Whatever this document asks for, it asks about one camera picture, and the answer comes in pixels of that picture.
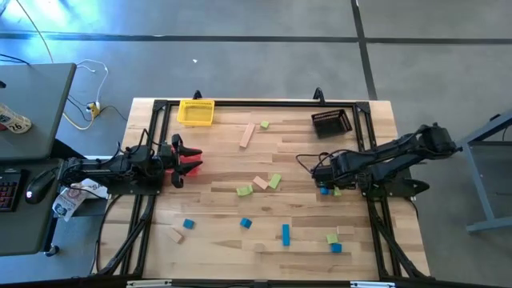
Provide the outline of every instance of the wooden plank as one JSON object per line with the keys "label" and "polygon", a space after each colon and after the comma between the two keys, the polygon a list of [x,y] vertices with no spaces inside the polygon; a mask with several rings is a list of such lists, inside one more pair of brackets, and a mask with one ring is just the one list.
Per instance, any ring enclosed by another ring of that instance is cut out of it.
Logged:
{"label": "wooden plank", "polygon": [[269,183],[267,183],[265,180],[261,179],[259,176],[256,176],[253,179],[253,182],[254,182],[254,184],[260,186],[263,190],[265,190],[269,185]]}
{"label": "wooden plank", "polygon": [[242,140],[240,140],[240,147],[247,148],[249,144],[250,136],[253,135],[255,125],[253,123],[247,124],[246,132],[243,133]]}
{"label": "wooden plank", "polygon": [[[153,100],[134,99],[123,146],[137,145],[142,129],[149,125]],[[390,103],[370,102],[370,108],[377,143],[396,138]],[[185,177],[183,188],[162,188],[153,216],[143,276],[378,279],[367,204],[361,192],[344,190],[340,197],[320,195],[309,173],[295,161],[299,153],[357,148],[354,131],[317,139],[310,116],[328,110],[332,108],[216,106],[214,124],[210,127],[185,127],[171,117],[167,138],[179,133],[185,146],[204,151],[204,163],[198,176]],[[173,106],[171,115],[177,112],[178,108]],[[352,119],[352,112],[347,114]],[[268,129],[256,127],[251,145],[241,148],[239,140],[247,123],[263,120],[272,125]],[[156,138],[161,123],[159,117]],[[363,136],[368,143],[366,129]],[[303,158],[303,161],[310,167],[318,159]],[[250,185],[255,177],[268,182],[274,174],[282,176],[277,189],[264,190],[254,185],[251,195],[237,196],[236,188]],[[107,217],[101,240],[103,266],[126,238],[132,205],[133,197],[124,196]],[[414,208],[396,198],[390,199],[390,211],[398,243],[416,267],[428,274]],[[253,222],[250,229],[240,227],[240,219],[244,217]],[[193,219],[198,228],[182,228],[185,218]],[[282,245],[282,224],[290,225],[289,246]],[[171,229],[185,241],[177,244],[171,237]],[[338,235],[343,253],[330,252],[328,234]],[[139,239],[131,266],[137,259]],[[383,248],[387,269],[391,270],[387,245],[383,244]]]}

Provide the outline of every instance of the gray table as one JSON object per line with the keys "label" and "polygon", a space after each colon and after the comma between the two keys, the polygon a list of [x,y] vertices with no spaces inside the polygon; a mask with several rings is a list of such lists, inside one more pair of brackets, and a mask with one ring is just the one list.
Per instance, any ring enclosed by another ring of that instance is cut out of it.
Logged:
{"label": "gray table", "polygon": [[[9,164],[8,168],[23,168],[28,170],[26,183],[48,170],[62,164],[62,160],[51,159],[34,161],[30,164]],[[45,198],[35,205],[25,202],[25,196],[20,194],[15,212],[0,213],[0,256],[35,254],[43,250],[45,242],[51,244],[53,231],[51,205],[57,192],[57,181],[54,181]]]}
{"label": "gray table", "polygon": [[75,71],[74,63],[0,66],[0,102],[32,121],[24,134],[0,132],[0,161],[50,156]]}

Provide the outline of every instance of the gray floor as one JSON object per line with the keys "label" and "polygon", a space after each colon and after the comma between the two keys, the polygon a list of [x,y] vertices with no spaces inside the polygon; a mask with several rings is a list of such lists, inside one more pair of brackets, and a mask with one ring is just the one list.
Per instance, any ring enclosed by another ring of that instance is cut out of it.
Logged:
{"label": "gray floor", "polygon": [[[349,0],[135,0],[26,2],[41,30],[97,34],[355,37]],[[512,2],[493,0],[359,0],[367,37],[509,38]],[[32,30],[15,2],[0,29]],[[91,58],[110,75],[102,104],[128,115],[133,97],[310,98],[323,88],[330,99],[368,99],[357,43],[48,41],[56,62]],[[48,62],[38,38],[0,40],[0,51],[29,62]],[[369,44],[379,100],[392,101],[399,133],[439,122],[460,139],[512,107],[511,45]],[[72,95],[94,99],[102,68],[77,72]],[[66,111],[79,120],[76,108]],[[58,137],[83,154],[111,154],[124,121],[107,110],[93,128],[62,121]],[[442,280],[512,286],[512,230],[468,235],[483,211],[465,160],[413,168],[431,185],[418,197],[420,226],[432,275]],[[0,282],[85,275],[97,219],[59,223],[62,255],[0,258]],[[26,270],[19,267],[40,267]]]}

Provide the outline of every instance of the computer mouse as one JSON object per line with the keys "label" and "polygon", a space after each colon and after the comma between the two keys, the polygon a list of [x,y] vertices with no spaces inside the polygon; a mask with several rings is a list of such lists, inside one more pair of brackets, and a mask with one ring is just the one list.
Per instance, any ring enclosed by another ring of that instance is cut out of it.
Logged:
{"label": "computer mouse", "polygon": [[46,170],[34,178],[26,188],[25,201],[29,204],[40,203],[48,193],[48,189],[55,179],[52,170]]}

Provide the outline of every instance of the blue cube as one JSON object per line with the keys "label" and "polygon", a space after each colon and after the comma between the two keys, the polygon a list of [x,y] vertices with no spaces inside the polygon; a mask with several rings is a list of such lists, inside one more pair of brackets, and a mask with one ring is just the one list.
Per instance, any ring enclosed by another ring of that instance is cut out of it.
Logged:
{"label": "blue cube", "polygon": [[332,252],[332,253],[341,253],[342,252],[342,244],[340,244],[340,243],[332,243],[332,244],[330,244],[330,252]]}
{"label": "blue cube", "polygon": [[329,195],[329,189],[327,189],[327,187],[321,187],[320,188],[320,194],[322,194],[322,195]]}
{"label": "blue cube", "polygon": [[183,223],[183,227],[187,228],[187,229],[192,229],[194,228],[194,225],[195,225],[195,222],[190,220],[190,219],[185,219],[184,223]]}
{"label": "blue cube", "polygon": [[245,228],[249,229],[250,228],[250,225],[252,224],[253,222],[247,218],[242,218],[242,220],[240,221],[240,225],[244,226]]}

